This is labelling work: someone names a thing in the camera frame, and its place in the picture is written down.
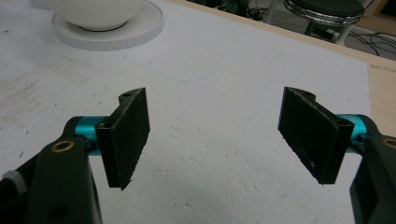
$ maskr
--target white tabletop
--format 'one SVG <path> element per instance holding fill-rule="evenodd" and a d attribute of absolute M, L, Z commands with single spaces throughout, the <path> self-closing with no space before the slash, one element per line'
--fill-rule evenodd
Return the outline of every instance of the white tabletop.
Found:
<path fill-rule="evenodd" d="M 91 158 L 105 223 L 353 223 L 346 155 L 319 185 L 277 130 L 283 88 L 333 113 L 370 115 L 366 63 L 285 36 L 154 0 L 163 32 L 133 49 L 73 49 L 53 14 L 0 2 L 0 173 L 60 136 L 74 116 L 109 115 L 146 87 L 151 133 L 123 192 Z"/>

